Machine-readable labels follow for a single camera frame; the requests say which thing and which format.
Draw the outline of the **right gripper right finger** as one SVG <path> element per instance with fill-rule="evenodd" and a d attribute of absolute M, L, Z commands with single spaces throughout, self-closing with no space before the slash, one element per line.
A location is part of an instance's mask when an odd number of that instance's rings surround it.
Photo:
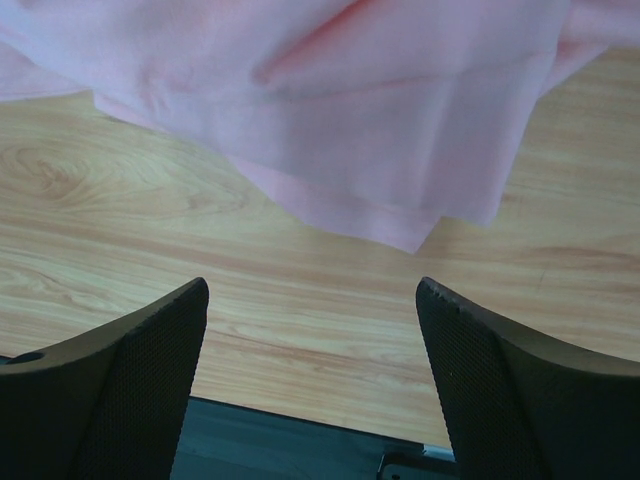
<path fill-rule="evenodd" d="M 416 309 L 463 479 L 635 479 L 639 365 L 424 278 Z"/>

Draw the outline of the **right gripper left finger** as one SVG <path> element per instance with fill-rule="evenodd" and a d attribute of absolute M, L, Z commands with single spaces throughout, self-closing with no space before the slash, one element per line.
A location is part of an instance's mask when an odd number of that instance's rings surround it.
<path fill-rule="evenodd" d="M 207 326 L 196 278 L 1 366 L 4 479 L 167 479 Z"/>

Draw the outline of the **salmon pink t-shirt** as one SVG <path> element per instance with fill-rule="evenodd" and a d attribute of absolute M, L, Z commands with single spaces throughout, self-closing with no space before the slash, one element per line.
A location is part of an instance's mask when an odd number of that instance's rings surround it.
<path fill-rule="evenodd" d="M 539 98 L 638 42 L 635 1 L 5 1 L 1 97 L 90 91 L 309 225 L 415 252 L 490 223 Z"/>

